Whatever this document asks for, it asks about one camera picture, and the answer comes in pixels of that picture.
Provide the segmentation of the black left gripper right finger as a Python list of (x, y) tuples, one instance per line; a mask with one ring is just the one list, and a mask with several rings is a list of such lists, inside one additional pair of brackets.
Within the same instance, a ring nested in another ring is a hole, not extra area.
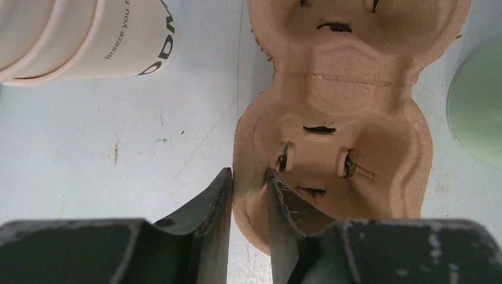
[(274, 283), (500, 283), (501, 249), (470, 220), (336, 220), (266, 171)]

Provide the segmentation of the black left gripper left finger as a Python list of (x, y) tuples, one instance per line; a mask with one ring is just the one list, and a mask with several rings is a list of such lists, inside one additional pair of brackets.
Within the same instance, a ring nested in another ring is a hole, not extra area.
[(232, 172), (168, 216), (1, 227), (2, 283), (226, 283)]

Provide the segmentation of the stack of white paper cups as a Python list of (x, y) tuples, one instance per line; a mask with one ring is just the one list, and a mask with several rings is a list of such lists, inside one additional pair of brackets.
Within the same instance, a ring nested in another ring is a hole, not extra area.
[(1, 83), (143, 76), (179, 44), (166, 1), (2, 1)]

